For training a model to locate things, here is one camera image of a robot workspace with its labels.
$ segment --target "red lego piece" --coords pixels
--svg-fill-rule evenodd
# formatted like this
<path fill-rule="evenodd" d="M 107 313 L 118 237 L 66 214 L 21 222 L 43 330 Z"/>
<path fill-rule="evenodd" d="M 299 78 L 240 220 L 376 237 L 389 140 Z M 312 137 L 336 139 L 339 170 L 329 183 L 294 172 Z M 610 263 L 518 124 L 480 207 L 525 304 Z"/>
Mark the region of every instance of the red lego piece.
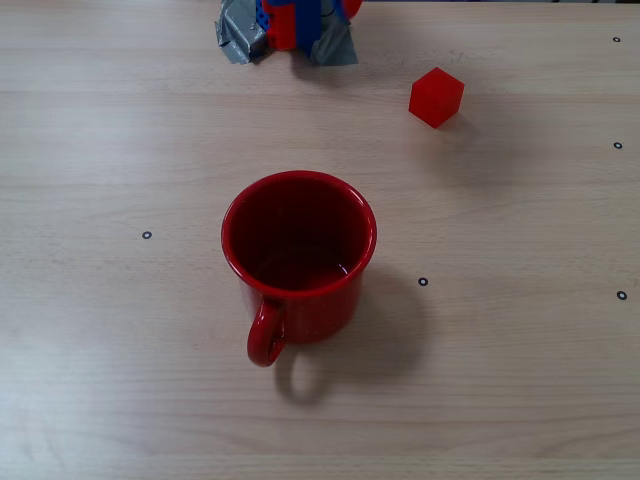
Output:
<path fill-rule="evenodd" d="M 409 111 L 438 128 L 458 111 L 463 91 L 464 83 L 434 68 L 413 84 Z"/>
<path fill-rule="evenodd" d="M 275 50 L 291 50 L 296 48 L 296 6 L 288 3 L 279 7 L 262 1 L 262 9 L 269 15 L 267 42 Z"/>

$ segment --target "mug handle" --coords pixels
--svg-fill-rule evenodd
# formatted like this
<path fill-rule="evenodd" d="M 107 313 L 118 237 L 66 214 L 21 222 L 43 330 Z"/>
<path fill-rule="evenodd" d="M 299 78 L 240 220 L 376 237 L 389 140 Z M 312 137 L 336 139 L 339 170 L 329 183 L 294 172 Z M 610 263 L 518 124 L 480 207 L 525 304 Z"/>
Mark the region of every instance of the mug handle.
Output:
<path fill-rule="evenodd" d="M 267 298 L 260 302 L 247 340 L 249 360 L 259 367 L 268 367 L 275 362 L 286 344 L 282 314 L 280 303 Z"/>

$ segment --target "mug rim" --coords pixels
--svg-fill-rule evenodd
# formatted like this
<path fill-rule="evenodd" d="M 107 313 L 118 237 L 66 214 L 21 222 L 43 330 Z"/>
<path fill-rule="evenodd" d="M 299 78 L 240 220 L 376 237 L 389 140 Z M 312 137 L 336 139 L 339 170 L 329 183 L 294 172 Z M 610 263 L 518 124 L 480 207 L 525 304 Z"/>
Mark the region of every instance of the mug rim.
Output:
<path fill-rule="evenodd" d="M 240 264 L 238 258 L 235 255 L 235 252 L 231 248 L 231 231 L 228 228 L 228 224 L 231 219 L 236 215 L 239 207 L 246 201 L 246 199 L 252 195 L 256 190 L 265 185 L 287 180 L 291 178 L 306 178 L 312 180 L 318 180 L 324 182 L 331 187 L 337 188 L 345 193 L 348 197 L 355 197 L 354 199 L 359 204 L 360 210 L 366 220 L 368 226 L 367 232 L 367 243 L 365 248 L 363 249 L 360 258 L 358 259 L 355 266 L 347 273 L 344 277 L 336 280 L 335 282 L 331 282 L 327 285 L 324 285 L 319 288 L 313 288 L 309 290 L 285 290 L 277 287 L 273 287 L 271 285 L 267 285 L 266 283 L 260 282 L 253 275 L 251 275 L 247 270 Z M 364 197 L 358 192 L 355 188 L 349 185 L 347 182 L 340 180 L 339 178 L 334 177 L 333 175 L 329 175 L 327 173 L 314 172 L 311 170 L 290 170 L 287 172 L 274 173 L 272 175 L 261 178 L 260 180 L 252 183 L 248 187 L 246 187 L 240 194 L 231 202 L 231 205 L 227 209 L 227 213 L 222 220 L 222 231 L 221 231 L 221 240 L 222 240 L 222 252 L 224 253 L 229 266 L 233 269 L 233 271 L 240 277 L 240 280 L 245 282 L 250 287 L 260 291 L 262 294 L 274 298 L 282 298 L 282 299 L 292 299 L 292 298 L 308 298 L 308 297 L 318 297 L 321 295 L 326 295 L 332 292 L 335 292 L 342 288 L 344 285 L 347 285 L 351 282 L 355 277 L 357 277 L 369 264 L 371 257 L 373 256 L 373 251 L 376 246 L 377 241 L 377 226 L 376 219 L 373 215 L 373 210 L 369 206 L 369 203 L 364 199 Z"/>

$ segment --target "red cube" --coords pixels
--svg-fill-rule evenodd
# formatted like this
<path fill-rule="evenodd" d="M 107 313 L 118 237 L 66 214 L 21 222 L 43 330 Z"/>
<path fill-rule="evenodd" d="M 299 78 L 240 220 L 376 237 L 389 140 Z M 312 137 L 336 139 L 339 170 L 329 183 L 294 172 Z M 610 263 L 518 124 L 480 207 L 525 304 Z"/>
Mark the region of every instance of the red cube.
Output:
<path fill-rule="evenodd" d="M 438 128 L 458 111 L 463 91 L 464 83 L 434 68 L 413 84 L 409 111 Z"/>

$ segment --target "red mug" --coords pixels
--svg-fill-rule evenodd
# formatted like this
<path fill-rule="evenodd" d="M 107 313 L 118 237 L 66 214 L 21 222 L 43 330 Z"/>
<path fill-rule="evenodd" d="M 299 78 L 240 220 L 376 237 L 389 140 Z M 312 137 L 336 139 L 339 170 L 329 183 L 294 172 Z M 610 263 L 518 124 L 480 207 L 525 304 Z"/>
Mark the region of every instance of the red mug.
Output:
<path fill-rule="evenodd" d="M 376 221 L 349 184 L 309 171 L 258 180 L 222 222 L 222 251 L 255 311 L 247 353 L 271 365 L 287 343 L 313 343 L 353 316 Z"/>

